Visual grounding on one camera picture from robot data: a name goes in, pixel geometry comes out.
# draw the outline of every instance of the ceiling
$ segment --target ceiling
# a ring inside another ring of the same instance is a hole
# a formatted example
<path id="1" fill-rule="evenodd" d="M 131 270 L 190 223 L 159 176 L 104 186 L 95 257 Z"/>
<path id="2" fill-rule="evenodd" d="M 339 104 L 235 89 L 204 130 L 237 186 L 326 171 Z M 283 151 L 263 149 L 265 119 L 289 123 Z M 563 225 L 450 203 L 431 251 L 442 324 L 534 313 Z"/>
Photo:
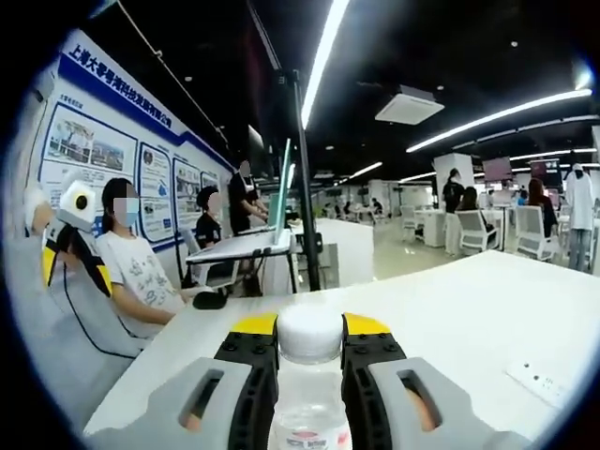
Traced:
<path id="1" fill-rule="evenodd" d="M 233 158 L 247 151 L 248 124 L 259 128 L 259 122 L 248 81 L 252 24 L 244 2 L 122 3 L 210 122 L 223 127 L 227 142 L 167 75 L 118 6 L 84 31 L 221 154 Z M 331 3 L 254 0 L 281 65 L 300 70 L 305 88 Z M 381 161 L 380 169 L 357 181 L 399 179 L 430 172 L 432 159 L 454 145 L 593 111 L 589 98 L 548 105 L 407 155 L 407 147 L 447 129 L 572 90 L 580 55 L 540 27 L 518 0 L 376 4 L 351 0 L 343 18 L 307 130 L 312 173 L 342 177 Z M 444 109 L 416 126 L 376 121 L 401 85 L 432 93 Z M 459 151 L 485 159 L 591 147 L 590 127 L 587 122 L 536 128 Z"/>

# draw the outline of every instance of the plastic water bottle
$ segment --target plastic water bottle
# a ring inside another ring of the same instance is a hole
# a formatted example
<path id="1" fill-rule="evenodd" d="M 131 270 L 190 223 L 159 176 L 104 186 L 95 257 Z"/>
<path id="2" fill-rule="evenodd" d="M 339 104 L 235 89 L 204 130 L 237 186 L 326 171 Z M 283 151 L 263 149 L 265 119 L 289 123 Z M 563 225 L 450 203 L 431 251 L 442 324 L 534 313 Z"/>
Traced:
<path id="1" fill-rule="evenodd" d="M 341 315 L 328 307 L 295 305 L 279 314 L 277 450 L 352 448 L 341 399 L 342 334 Z"/>

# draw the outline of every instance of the air conditioner unit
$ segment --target air conditioner unit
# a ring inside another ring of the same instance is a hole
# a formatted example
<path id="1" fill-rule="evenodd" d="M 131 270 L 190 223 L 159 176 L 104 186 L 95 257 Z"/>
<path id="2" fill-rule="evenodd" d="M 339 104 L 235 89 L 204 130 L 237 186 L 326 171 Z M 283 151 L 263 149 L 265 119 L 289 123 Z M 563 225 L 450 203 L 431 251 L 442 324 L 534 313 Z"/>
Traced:
<path id="1" fill-rule="evenodd" d="M 436 103 L 428 92 L 406 86 L 401 86 L 401 91 L 375 116 L 375 120 L 418 125 L 443 110 L 443 105 Z"/>

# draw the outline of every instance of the gray gripper housing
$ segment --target gray gripper housing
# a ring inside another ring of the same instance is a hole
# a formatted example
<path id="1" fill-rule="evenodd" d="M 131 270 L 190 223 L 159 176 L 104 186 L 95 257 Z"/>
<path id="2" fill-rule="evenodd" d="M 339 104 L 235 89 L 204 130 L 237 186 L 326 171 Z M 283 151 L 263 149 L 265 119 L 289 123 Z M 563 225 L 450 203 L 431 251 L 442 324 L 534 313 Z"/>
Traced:
<path id="1" fill-rule="evenodd" d="M 469 394 L 424 359 L 372 364 L 368 370 L 382 396 L 394 450 L 521 450 L 531 445 L 521 435 L 496 431 L 477 418 Z M 434 430 L 422 431 L 403 379 L 412 382 L 434 411 L 439 424 Z"/>
<path id="2" fill-rule="evenodd" d="M 86 438 L 94 449 L 168 450 L 228 448 L 233 413 L 251 367 L 200 358 L 159 387 L 148 399 L 148 409 L 123 428 L 105 428 Z M 202 415 L 199 431 L 181 424 L 206 384 L 220 379 Z"/>

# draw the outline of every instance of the black pole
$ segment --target black pole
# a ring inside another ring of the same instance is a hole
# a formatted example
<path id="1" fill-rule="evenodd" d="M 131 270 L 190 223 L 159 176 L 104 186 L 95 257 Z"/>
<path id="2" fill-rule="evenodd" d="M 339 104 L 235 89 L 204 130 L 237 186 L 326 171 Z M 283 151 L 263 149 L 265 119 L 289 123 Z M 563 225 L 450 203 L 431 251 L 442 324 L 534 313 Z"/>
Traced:
<path id="1" fill-rule="evenodd" d="M 317 238 L 315 234 L 314 217 L 312 216 L 312 201 L 310 199 L 310 171 L 308 170 L 307 137 L 302 125 L 302 95 L 300 94 L 300 75 L 297 70 L 290 74 L 293 88 L 293 103 L 295 108 L 296 125 L 298 126 L 298 143 L 300 144 L 300 206 L 302 208 L 302 223 L 304 224 L 304 251 L 307 254 L 308 285 L 311 291 L 319 291 L 319 255 L 317 253 Z"/>

